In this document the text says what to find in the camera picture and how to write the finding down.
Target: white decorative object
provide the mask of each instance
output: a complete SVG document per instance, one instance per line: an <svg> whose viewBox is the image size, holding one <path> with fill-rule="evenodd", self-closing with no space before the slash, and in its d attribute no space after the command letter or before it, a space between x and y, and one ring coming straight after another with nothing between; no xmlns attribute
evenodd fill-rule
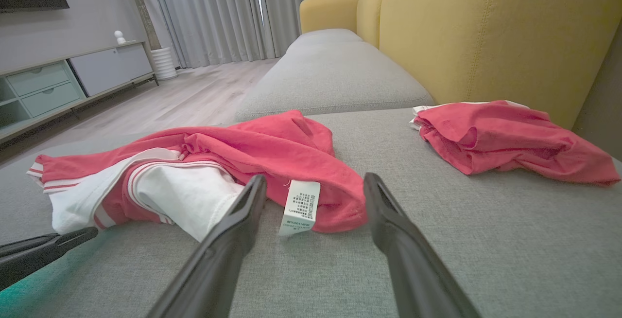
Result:
<svg viewBox="0 0 622 318"><path fill-rule="evenodd" d="M162 81L177 77L177 70L175 70L175 65L173 64L170 47L153 50L151 55L155 63L155 78Z"/></svg>
<svg viewBox="0 0 622 318"><path fill-rule="evenodd" d="M125 38L123 38L123 33L119 30L115 31L115 37L117 37L118 44L122 45L123 43L126 43Z"/></svg>

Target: clothing tag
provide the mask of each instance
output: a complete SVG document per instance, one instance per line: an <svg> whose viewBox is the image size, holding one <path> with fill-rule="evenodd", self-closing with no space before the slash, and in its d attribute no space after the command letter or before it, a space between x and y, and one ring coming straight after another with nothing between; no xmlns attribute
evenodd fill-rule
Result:
<svg viewBox="0 0 622 318"><path fill-rule="evenodd" d="M292 180L278 235L291 235L310 230L315 225L319 198L320 183Z"/></svg>

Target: yellow sofa armrest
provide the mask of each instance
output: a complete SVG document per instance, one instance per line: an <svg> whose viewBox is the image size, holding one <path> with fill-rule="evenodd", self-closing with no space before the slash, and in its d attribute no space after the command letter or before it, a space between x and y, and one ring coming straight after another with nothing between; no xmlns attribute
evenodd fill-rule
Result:
<svg viewBox="0 0 622 318"><path fill-rule="evenodd" d="M348 29L356 32L358 0L304 0L300 4L302 33L324 29Z"/></svg>

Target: yellow sofa backrest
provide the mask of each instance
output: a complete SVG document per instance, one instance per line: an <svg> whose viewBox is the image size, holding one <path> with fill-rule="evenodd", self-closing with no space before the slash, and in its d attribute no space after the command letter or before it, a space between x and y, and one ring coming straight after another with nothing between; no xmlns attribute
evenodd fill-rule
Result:
<svg viewBox="0 0 622 318"><path fill-rule="evenodd" d="M359 0L357 33L438 104L508 99L571 128L622 0Z"/></svg>

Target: white plant pot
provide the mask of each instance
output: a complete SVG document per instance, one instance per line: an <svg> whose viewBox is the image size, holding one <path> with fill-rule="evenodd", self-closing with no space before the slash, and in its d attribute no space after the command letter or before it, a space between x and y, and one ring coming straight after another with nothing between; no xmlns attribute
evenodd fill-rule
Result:
<svg viewBox="0 0 622 318"><path fill-rule="evenodd" d="M151 55L154 58L155 78L157 78L158 81L177 77L177 70L175 70L170 47L151 51Z"/></svg>

